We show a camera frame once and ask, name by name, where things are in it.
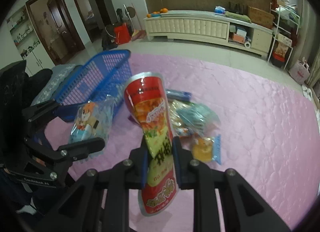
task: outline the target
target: gray curtain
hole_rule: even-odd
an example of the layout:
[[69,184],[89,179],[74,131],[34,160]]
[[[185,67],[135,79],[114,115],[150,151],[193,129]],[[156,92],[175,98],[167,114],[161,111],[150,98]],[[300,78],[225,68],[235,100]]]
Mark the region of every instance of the gray curtain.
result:
[[319,79],[320,79],[320,49],[318,49],[315,60],[311,66],[310,76],[306,80],[306,84],[309,87],[313,87]]

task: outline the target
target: red snack package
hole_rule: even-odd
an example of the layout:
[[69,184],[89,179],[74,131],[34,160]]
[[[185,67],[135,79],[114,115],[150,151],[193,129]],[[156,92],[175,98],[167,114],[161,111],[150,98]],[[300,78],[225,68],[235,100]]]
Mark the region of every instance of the red snack package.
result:
[[154,215],[166,208],[177,193],[172,132],[162,76],[147,72],[131,77],[124,90],[124,101],[142,127],[152,156],[147,184],[139,192],[139,205],[142,214]]

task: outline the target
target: pink quilt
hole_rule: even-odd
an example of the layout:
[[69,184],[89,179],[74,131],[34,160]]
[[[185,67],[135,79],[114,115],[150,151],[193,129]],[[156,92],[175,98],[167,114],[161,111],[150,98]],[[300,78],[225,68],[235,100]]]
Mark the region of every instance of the pink quilt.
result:
[[[148,54],[132,54],[129,62],[133,74],[159,72],[166,88],[189,91],[217,113],[222,165],[210,167],[235,168],[294,228],[315,200],[320,180],[320,136],[312,103],[288,87],[223,65]],[[123,105],[106,148],[75,162],[69,171],[74,179],[89,168],[112,168],[140,146],[142,131],[128,116]],[[54,149],[68,141],[70,128],[60,119],[48,124],[45,133]],[[153,217],[142,216],[137,194],[130,191],[133,229],[192,231],[192,191],[179,191],[172,204]]]

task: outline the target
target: person's leg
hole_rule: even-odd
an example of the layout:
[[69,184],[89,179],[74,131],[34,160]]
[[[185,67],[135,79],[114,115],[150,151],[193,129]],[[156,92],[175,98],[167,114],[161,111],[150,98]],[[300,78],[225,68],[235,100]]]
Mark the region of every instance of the person's leg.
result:
[[52,75],[52,70],[43,69],[32,77],[25,78],[22,87],[22,108],[29,107],[35,97],[46,86]]

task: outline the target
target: screw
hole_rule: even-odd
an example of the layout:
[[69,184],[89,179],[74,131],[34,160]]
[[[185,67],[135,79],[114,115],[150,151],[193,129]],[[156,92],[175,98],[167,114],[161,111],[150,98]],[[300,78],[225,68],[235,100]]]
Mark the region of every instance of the screw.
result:
[[235,176],[236,175],[236,171],[235,171],[235,169],[229,168],[229,169],[227,169],[227,174],[229,176]]
[[60,153],[62,156],[66,156],[68,154],[67,150],[62,150]]
[[50,178],[52,180],[56,180],[57,179],[57,174],[55,172],[50,173]]
[[96,171],[95,169],[89,169],[89,170],[87,170],[87,175],[88,175],[89,177],[95,176],[96,173],[97,173],[97,171]]
[[130,159],[125,159],[122,163],[124,166],[131,166],[133,162]]
[[192,160],[190,161],[190,164],[191,164],[192,166],[198,166],[198,165],[199,165],[199,161],[198,161],[197,159],[192,159]]

